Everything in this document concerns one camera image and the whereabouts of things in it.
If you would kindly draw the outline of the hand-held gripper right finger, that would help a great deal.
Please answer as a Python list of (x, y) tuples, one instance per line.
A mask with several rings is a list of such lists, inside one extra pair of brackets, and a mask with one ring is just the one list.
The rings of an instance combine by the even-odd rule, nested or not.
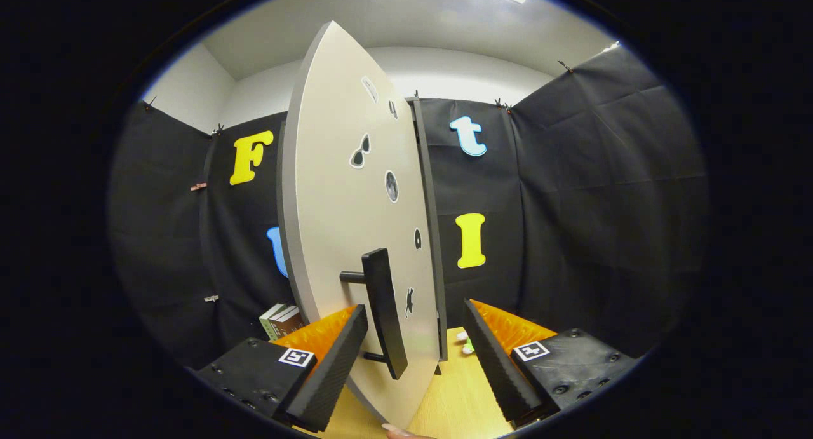
[(638, 359), (572, 327), (555, 332), (482, 301), (464, 301), (464, 330), (505, 420), (542, 421), (625, 376)]

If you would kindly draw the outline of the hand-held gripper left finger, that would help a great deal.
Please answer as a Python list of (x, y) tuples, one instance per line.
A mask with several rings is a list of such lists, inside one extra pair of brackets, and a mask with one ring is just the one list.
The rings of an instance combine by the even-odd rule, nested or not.
[(324, 431), (368, 332), (368, 312), (353, 305), (275, 342), (249, 338), (193, 370), (233, 405), (262, 419)]

